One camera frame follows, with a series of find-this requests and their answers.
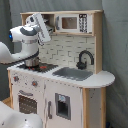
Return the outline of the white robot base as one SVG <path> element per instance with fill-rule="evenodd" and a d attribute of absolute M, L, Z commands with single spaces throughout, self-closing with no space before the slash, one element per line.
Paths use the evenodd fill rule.
<path fill-rule="evenodd" d="M 17 112 L 0 101 L 0 128 L 43 128 L 37 114 Z"/>

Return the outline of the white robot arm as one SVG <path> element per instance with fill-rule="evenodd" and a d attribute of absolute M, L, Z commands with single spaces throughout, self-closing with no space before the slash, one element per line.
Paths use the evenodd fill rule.
<path fill-rule="evenodd" d="M 45 20 L 40 13 L 30 15 L 26 24 L 14 27 L 9 31 L 12 42 L 20 42 L 22 49 L 19 53 L 11 54 L 8 47 L 0 42 L 0 63 L 11 64 L 36 57 L 39 54 L 38 45 L 51 40 Z"/>

